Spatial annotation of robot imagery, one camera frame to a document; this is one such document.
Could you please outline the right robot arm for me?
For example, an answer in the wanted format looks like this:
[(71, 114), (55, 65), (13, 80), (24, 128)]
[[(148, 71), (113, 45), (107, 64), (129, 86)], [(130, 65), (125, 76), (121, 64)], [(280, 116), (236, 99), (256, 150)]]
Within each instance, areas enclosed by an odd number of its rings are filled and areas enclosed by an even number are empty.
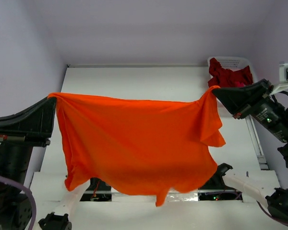
[[(277, 150), (283, 156), (288, 170), (288, 109), (272, 94), (274, 86), (267, 80), (241, 87), (213, 89), (213, 95), (235, 119), (253, 117), (284, 146)], [(228, 186), (253, 198), (271, 219), (288, 227), (288, 189), (263, 185), (246, 175), (239, 175), (223, 163), (221, 170), (211, 176), (217, 188)]]

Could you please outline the orange t shirt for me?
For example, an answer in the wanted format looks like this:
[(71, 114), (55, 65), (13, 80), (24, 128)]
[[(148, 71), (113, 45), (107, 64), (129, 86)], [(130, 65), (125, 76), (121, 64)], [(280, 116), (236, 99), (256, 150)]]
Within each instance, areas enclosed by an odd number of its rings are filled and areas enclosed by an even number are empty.
[(55, 92), (67, 166), (66, 189), (99, 178), (127, 195), (188, 193), (216, 172), (209, 148), (222, 147), (222, 122), (209, 88), (194, 102), (125, 100)]

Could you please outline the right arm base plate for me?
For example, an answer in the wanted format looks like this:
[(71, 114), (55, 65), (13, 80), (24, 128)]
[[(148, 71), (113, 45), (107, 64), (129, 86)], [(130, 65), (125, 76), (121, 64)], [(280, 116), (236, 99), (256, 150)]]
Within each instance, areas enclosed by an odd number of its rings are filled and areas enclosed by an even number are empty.
[(198, 198), (200, 201), (243, 200), (242, 192), (214, 182), (207, 182), (200, 187), (198, 189)]

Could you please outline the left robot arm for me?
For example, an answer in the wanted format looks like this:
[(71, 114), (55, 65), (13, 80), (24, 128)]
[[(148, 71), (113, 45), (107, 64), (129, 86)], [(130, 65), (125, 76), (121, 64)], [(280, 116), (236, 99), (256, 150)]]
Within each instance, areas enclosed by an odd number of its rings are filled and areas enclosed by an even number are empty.
[(56, 98), (44, 98), (13, 115), (0, 117), (0, 230), (70, 230), (72, 213), (96, 177), (84, 173), (80, 184), (66, 192), (56, 208), (40, 221), (25, 177), (34, 147), (50, 145), (54, 128)]

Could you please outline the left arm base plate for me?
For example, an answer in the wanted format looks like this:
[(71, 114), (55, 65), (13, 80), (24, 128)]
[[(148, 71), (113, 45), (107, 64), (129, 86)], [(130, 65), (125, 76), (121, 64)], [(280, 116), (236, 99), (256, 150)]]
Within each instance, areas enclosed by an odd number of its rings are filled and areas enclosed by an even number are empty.
[(80, 201), (108, 202), (112, 200), (111, 186), (99, 178), (91, 178), (90, 186), (82, 195)]

